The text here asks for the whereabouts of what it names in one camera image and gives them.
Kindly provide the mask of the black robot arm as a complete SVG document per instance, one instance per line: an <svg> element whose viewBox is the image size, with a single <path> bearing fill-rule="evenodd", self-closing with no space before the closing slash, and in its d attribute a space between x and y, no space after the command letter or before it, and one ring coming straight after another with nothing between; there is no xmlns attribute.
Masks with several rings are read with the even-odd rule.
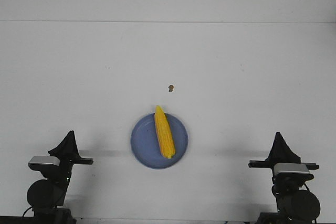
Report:
<svg viewBox="0 0 336 224"><path fill-rule="evenodd" d="M321 205L306 182L313 180L316 163L305 163L285 142L281 133L275 134L268 157L263 161L250 160L250 168L272 171L271 192L276 199L276 212L261 212L257 223L317 223Z"/></svg>
<svg viewBox="0 0 336 224"><path fill-rule="evenodd" d="M28 167L43 175L27 191L27 201L34 212L34 223L76 223L71 210L63 208L74 165L92 165L92 158L81 157L75 133L65 138L46 156L33 156Z"/></svg>

